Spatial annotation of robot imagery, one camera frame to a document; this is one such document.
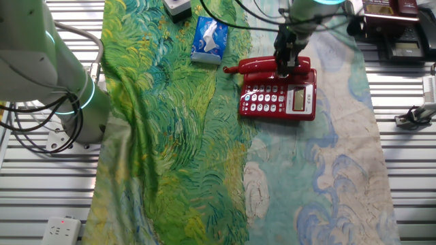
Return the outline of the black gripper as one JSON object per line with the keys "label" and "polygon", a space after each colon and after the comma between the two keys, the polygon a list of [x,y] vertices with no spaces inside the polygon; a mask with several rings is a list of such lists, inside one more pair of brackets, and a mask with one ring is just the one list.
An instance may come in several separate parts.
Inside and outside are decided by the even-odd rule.
{"label": "black gripper", "polygon": [[281,77],[286,77],[299,67],[298,55],[306,47],[307,42],[300,39],[298,34],[293,32],[286,24],[279,25],[279,32],[276,36],[275,63],[281,68]]}

